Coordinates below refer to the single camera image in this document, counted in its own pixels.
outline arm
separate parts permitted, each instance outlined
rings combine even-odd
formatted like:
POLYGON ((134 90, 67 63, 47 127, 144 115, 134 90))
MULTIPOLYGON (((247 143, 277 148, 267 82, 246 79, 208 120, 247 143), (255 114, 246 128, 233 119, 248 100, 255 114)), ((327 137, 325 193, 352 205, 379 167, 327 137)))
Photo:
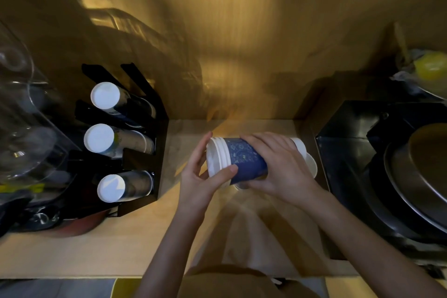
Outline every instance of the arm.
POLYGON ((241 136, 265 159, 265 180, 249 187, 289 202, 309 214, 337 244, 381 298, 447 297, 439 283, 358 220, 312 178, 294 143, 273 133, 241 136))
POLYGON ((182 171, 177 211, 144 273, 135 298, 177 296, 191 245, 211 198, 220 185, 237 172, 237 166, 230 165, 211 178, 207 171, 199 176, 211 136, 209 132, 201 139, 182 171))

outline black rack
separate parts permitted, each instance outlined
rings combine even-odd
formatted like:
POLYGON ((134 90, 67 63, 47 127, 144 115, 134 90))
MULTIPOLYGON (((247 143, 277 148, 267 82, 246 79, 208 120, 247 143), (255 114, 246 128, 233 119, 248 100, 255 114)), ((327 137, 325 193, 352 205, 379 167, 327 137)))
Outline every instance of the black rack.
MULTIPOLYGON (((113 207, 118 207, 114 216, 120 217, 145 205, 151 204, 158 198, 169 118, 160 96, 147 82, 135 64, 121 64, 121 68, 145 93, 145 96, 141 96, 141 98, 146 99, 154 106, 156 110, 156 118, 152 118, 147 109, 132 101, 132 99, 128 100, 127 105, 129 112, 126 115, 140 124, 142 128, 131 128, 119 119, 115 119, 113 116, 108 115, 104 111, 82 100, 76 102, 75 118, 88 125, 103 123, 121 129, 136 130, 153 140, 155 143, 155 153, 145 154, 132 149, 124 149, 122 159, 111 159, 100 154, 91 153, 86 149, 83 151, 72 151, 70 168, 74 171, 80 171, 82 169, 84 178, 86 178, 85 183, 88 183, 86 187, 90 189, 89 195, 94 197, 93 199, 90 199, 88 205, 85 203, 84 205, 81 205, 81 207, 76 208, 76 212, 72 213, 73 216, 76 217, 87 216, 113 207), (116 174, 130 170, 148 171, 151 173, 154 177, 154 188, 152 192, 145 197, 131 201, 118 203, 102 202, 96 194, 96 186, 99 180, 107 174, 116 174)), ((116 80, 115 77, 101 65, 83 64, 82 72, 97 84, 103 81, 108 81, 127 90, 125 86, 116 80)))

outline stack of cups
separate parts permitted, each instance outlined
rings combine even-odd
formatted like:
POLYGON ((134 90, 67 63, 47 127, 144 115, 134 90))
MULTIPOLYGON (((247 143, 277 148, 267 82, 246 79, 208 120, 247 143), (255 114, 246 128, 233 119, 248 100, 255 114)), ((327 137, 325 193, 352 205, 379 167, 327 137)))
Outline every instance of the stack of cups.
POLYGON ((108 81, 100 82, 93 87, 90 93, 90 99, 95 107, 115 116, 131 127, 141 128, 142 126, 140 124, 127 117, 127 101, 129 98, 132 98, 133 101, 143 108, 148 109, 151 117, 155 118, 156 111, 151 103, 146 99, 130 94, 114 83, 108 81))
MULTIPOLYGON (((306 151, 306 147, 301 139, 291 139, 305 159, 312 177, 315 178, 317 166, 314 158, 306 151)), ((210 177, 232 164, 236 164, 239 169, 231 180, 222 185, 223 187, 235 185, 238 189, 246 189, 243 182, 267 174, 267 164, 264 159, 245 140, 240 138, 211 138, 207 145, 207 166, 210 177)))
POLYGON ((154 187, 154 179, 147 171, 128 171, 108 175, 98 184, 98 197, 106 203, 129 201, 147 196, 154 187))
POLYGON ((147 154, 153 154, 155 151, 154 142, 144 134, 106 124, 90 127, 84 135, 84 145, 90 152, 111 158, 122 158, 124 148, 147 154))

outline wooden wall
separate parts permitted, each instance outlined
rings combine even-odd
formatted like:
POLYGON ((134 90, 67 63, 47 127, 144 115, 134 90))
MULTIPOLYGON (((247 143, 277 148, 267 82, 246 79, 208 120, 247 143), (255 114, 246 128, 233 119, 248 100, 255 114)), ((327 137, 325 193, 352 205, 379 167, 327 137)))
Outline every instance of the wooden wall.
POLYGON ((0 0, 2 19, 71 100, 82 63, 144 72, 176 119, 293 118, 314 80, 410 46, 447 50, 447 0, 0 0))

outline wooden counter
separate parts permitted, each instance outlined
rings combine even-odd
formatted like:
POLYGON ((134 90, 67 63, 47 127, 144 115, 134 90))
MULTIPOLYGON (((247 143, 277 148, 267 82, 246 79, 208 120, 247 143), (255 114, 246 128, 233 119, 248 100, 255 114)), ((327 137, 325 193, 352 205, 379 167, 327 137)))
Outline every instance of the wooden counter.
MULTIPOLYGON (((296 137, 292 120, 173 120, 169 124, 160 198, 126 216, 108 218, 71 238, 9 234, 0 240, 0 278, 141 276, 176 210, 180 171, 208 130, 216 137, 272 131, 296 137)), ((277 277, 355 274, 329 260, 318 228, 302 211, 252 190, 219 190, 206 213, 189 266, 236 264, 277 277)))

